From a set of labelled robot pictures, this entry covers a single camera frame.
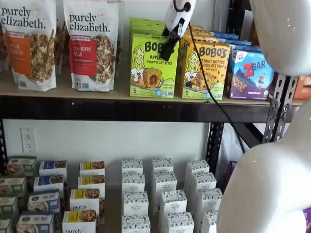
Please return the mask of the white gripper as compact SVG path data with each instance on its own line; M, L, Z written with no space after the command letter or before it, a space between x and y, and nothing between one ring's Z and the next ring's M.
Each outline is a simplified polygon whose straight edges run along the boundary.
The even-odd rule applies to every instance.
M165 15L165 27L162 36L166 39L159 51L160 58L168 61L174 53L174 48L183 37L191 19L191 10L189 12L177 12L175 9L169 9Z

